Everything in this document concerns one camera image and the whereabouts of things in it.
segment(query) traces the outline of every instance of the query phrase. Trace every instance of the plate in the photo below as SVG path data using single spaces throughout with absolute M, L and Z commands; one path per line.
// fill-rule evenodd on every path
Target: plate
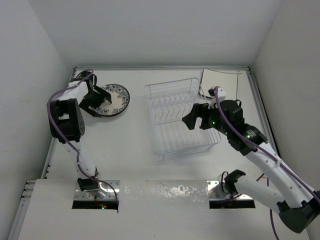
M 100 88 L 111 94 L 112 103 L 105 101 L 100 107 L 93 108 L 93 111 L 101 117 L 111 118 L 126 110 L 130 102 L 130 94 L 124 86 L 119 84 L 107 84 Z

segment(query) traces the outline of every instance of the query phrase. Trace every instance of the white table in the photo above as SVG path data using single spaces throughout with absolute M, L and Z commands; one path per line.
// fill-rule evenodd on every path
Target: white table
M 237 96 L 246 122 L 265 129 L 247 72 L 220 71 L 239 73 Z M 53 141 L 47 179 L 35 184 L 20 240 L 274 239 L 269 210 L 258 202 L 255 209 L 209 209 L 206 180 L 218 179 L 223 171 L 235 169 L 253 178 L 261 175 L 255 165 L 230 147 L 224 136 L 209 151 L 164 161 L 158 158 L 144 86 L 192 77 L 200 80 L 201 68 L 109 69 L 94 73 L 98 86 L 117 83 L 130 93 L 129 106 L 119 117 L 93 118 L 82 111 L 86 132 L 81 141 L 100 179 L 120 180 L 119 213 L 71 209 L 76 171 L 64 147 Z M 281 240 L 309 239 L 306 231 L 295 234 L 278 216 L 274 218 Z

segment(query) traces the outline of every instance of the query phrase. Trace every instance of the black cord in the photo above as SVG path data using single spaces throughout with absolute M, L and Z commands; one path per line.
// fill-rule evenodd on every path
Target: black cord
M 224 190 L 224 184 L 223 184 L 223 180 L 224 180 L 224 175 L 229 175 L 229 173 L 227 172 L 227 171 L 224 171 L 222 174 L 221 174 L 221 190 L 222 190 L 222 192 L 224 193 L 224 194 L 229 194 L 229 192 L 228 193 L 226 193 L 225 192 L 225 190 Z

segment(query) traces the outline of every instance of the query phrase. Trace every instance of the white wall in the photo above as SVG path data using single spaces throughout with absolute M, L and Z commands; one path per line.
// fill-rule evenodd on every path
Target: white wall
M 51 139 L 46 102 L 66 85 L 70 71 L 27 0 L 1 2 L 0 33 L 0 240 L 4 240 L 25 181 L 41 176 Z
M 254 73 L 281 156 L 320 190 L 320 1 L 284 0 Z M 320 239 L 320 217 L 309 229 Z
M 252 65 L 281 0 L 29 0 L 75 65 Z

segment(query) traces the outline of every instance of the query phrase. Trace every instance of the wire dish rack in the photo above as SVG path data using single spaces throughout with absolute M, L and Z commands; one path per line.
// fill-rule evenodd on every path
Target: wire dish rack
M 182 122 L 195 103 L 207 103 L 197 78 L 146 85 L 144 92 L 160 159 L 205 151 L 221 141 L 215 129 L 200 129 L 200 118 L 194 130 Z

